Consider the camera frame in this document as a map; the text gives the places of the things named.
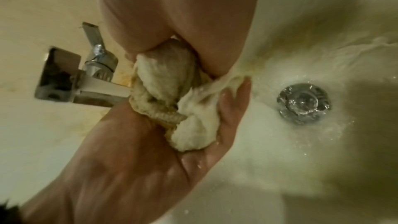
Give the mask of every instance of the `faucet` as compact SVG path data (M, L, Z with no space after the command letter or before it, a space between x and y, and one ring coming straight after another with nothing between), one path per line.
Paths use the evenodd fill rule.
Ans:
M91 50L79 69L81 56L50 47L34 96L54 102L113 107L129 96L129 87L112 83L118 59L105 48L98 26L83 22Z

